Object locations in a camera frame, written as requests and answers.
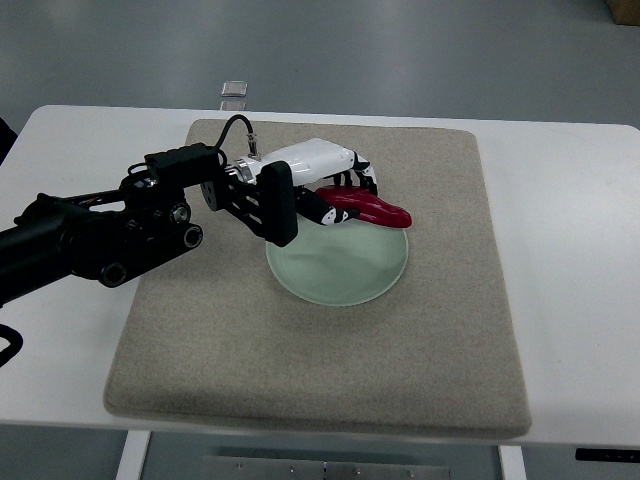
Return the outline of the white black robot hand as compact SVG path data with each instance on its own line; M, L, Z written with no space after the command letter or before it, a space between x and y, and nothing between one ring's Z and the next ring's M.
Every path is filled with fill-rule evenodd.
M335 207L307 184L321 179L334 179L338 185L341 178L345 186L351 185L351 174L355 173L360 186L377 196L378 185L371 163L353 150L327 140L313 138L271 152L260 159L241 157L227 171L247 184L256 184L257 175L274 162L283 161L291 170L296 211L302 217L319 225L334 225L357 218L355 207Z

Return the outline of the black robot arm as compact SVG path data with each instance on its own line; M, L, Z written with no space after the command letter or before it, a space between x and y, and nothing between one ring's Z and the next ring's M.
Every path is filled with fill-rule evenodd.
M292 173L276 161L244 183L220 150L197 143L149 154L116 190L54 197L39 194L1 234L1 301L8 303L68 275L118 287L197 248L188 187L209 183L216 210L279 247L297 235Z

